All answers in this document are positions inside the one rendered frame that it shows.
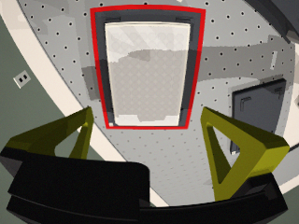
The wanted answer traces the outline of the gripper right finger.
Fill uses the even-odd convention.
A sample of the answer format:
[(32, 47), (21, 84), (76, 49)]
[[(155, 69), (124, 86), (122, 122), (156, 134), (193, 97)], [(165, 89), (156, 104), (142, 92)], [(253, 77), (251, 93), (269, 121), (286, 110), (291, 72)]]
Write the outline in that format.
[[(203, 107), (201, 125), (215, 202), (230, 199), (247, 179), (272, 173), (290, 150), (283, 137), (206, 106)], [(240, 148), (232, 168), (221, 150), (213, 126)]]

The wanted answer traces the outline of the grey perforated breadboard table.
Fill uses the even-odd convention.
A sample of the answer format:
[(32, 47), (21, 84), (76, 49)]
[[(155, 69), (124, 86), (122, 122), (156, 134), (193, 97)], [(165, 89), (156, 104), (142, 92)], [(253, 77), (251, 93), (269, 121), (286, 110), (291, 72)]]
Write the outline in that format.
[[(150, 170), (150, 188), (169, 206), (215, 202), (201, 115), (228, 117), (233, 91), (287, 80), (276, 135), (283, 137), (295, 68), (295, 43), (245, 0), (16, 0), (52, 66), (94, 125), (125, 161)], [(106, 128), (93, 53), (90, 8), (170, 5), (206, 10), (201, 61), (187, 130)]]

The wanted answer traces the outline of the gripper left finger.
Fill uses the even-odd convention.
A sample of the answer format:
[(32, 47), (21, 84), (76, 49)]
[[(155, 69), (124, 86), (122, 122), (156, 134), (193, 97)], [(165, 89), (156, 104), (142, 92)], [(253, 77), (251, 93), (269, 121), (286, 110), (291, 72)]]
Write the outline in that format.
[(68, 158), (87, 159), (93, 122), (93, 111), (88, 106), (69, 116), (13, 136), (8, 140), (5, 147), (55, 156), (55, 147), (81, 127), (77, 142)]

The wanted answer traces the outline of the black rectangular tray with red rim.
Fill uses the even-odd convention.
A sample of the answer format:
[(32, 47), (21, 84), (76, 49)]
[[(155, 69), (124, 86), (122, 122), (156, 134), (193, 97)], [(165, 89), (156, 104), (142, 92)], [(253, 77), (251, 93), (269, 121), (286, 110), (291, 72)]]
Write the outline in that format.
[[(95, 7), (90, 8), (90, 11), (96, 75), (107, 129), (188, 129), (201, 60), (206, 10), (195, 7), (168, 5), (122, 5)], [(105, 25), (109, 22), (122, 21), (167, 21), (188, 23), (191, 26), (184, 92), (178, 126), (119, 126), (115, 123), (107, 65)]]

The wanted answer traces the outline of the white rectangular plate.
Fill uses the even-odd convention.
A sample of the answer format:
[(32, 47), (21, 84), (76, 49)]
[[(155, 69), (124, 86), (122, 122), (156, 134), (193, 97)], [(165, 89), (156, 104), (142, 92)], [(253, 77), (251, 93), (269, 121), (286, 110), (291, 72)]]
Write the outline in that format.
[(105, 27), (115, 122), (178, 126), (191, 26), (122, 21)]

